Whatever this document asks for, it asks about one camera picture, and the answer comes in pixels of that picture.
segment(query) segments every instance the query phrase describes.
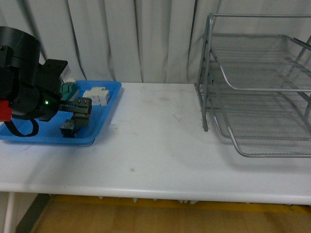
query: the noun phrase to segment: white curtain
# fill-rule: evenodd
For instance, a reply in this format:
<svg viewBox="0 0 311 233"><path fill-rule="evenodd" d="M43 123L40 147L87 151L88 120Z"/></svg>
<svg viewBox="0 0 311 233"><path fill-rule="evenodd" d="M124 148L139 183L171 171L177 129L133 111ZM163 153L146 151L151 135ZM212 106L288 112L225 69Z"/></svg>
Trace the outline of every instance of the white curtain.
<svg viewBox="0 0 311 233"><path fill-rule="evenodd" d="M67 60L77 80L194 83L209 12L310 14L311 1L1 0L0 25L38 37L40 62ZM257 21L216 23L220 30L233 32L262 26ZM310 25L299 21L291 27L306 41ZM275 29L267 23L262 27Z"/></svg>

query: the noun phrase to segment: blue tray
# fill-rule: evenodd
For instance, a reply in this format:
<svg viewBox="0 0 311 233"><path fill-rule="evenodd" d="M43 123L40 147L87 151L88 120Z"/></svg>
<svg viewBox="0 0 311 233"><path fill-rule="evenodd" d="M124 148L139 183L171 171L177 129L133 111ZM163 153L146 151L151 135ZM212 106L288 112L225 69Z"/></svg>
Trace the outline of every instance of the blue tray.
<svg viewBox="0 0 311 233"><path fill-rule="evenodd" d="M87 145L97 137L104 125L109 111L111 110L121 88L120 82L102 82L102 81L77 81L81 97L86 90L96 86L104 86L109 90L110 100L107 106L93 106L92 113L87 127L81 127L76 138L64 138L60 132L61 125L66 119L72 117L72 113L59 111L49 122L37 120L39 124L39 132L33 137L17 137L11 134L4 124L0 125L0 140L8 140L14 142L31 142L31 143L48 143L48 144L79 144ZM28 120L13 119L17 129L23 133L31 133L32 124Z"/></svg>

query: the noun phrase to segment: table surface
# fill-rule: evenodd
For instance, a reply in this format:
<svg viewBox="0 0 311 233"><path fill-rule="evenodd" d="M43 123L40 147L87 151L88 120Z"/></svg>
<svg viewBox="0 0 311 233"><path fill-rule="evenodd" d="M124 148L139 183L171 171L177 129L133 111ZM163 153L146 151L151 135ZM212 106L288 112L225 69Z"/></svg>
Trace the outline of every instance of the table surface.
<svg viewBox="0 0 311 233"><path fill-rule="evenodd" d="M192 84L123 83L88 147L0 141L0 191L311 204L311 159L245 158Z"/></svg>

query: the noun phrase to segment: small object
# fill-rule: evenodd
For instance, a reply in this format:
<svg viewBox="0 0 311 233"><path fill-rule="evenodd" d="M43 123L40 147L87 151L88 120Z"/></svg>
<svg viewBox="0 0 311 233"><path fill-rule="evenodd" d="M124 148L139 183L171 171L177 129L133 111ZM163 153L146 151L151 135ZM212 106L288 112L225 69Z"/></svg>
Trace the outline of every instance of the small object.
<svg viewBox="0 0 311 233"><path fill-rule="evenodd" d="M110 94L105 87L93 87L89 91L85 91L83 97L92 99L92 105L107 106Z"/></svg>
<svg viewBox="0 0 311 233"><path fill-rule="evenodd" d="M74 125L74 120L66 120L65 123L60 127L60 131L64 137L75 138L79 128Z"/></svg>
<svg viewBox="0 0 311 233"><path fill-rule="evenodd" d="M79 88L76 83L64 83L60 89L61 94L63 95L62 100L72 101L79 94Z"/></svg>
<svg viewBox="0 0 311 233"><path fill-rule="evenodd" d="M79 127L88 126L89 116L92 111L92 100L89 98L79 98L74 101L62 100L59 110L73 112L72 118L67 119L60 127L63 137L76 137Z"/></svg>
<svg viewBox="0 0 311 233"><path fill-rule="evenodd" d="M0 100L0 121L11 121L12 108L9 107L9 101Z"/></svg>

